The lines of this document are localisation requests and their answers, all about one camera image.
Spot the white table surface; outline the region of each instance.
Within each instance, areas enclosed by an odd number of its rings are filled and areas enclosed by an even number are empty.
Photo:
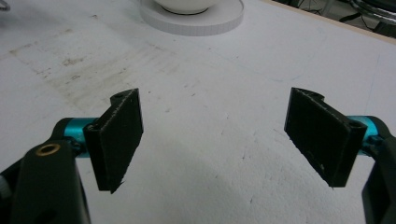
[[[170,35],[131,0],[18,0],[0,13],[0,169],[65,117],[99,117],[139,88],[145,133],[124,183],[97,190],[92,223],[363,223],[370,158],[332,189],[283,131],[291,87],[395,133],[396,46],[277,4],[245,0],[235,30]]]

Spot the circular hole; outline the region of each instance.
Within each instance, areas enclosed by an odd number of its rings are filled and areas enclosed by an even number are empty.
[[[349,122],[349,125],[350,125],[352,128],[359,128],[359,127],[361,127],[361,124],[360,124],[359,122],[357,122],[357,121],[350,121],[350,122]]]
[[[53,221],[56,218],[56,211],[49,209],[42,212],[35,218],[35,224],[46,224]]]
[[[48,156],[50,154],[53,154],[53,153],[57,152],[60,148],[61,148],[61,146],[59,146],[58,144],[48,144],[48,145],[45,145],[43,147],[40,147],[35,152],[35,154],[37,156]]]

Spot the floor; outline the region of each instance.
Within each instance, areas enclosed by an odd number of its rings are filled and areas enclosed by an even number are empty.
[[[320,14],[320,11],[326,5],[326,2],[327,0],[304,0],[300,3],[300,9],[310,11],[315,14]],[[356,12],[357,11],[346,0],[339,0],[335,1],[332,5],[327,18],[339,21],[341,18],[355,14]],[[358,17],[353,21],[346,21],[345,23],[364,30],[372,30],[376,27],[378,21],[363,16]]]

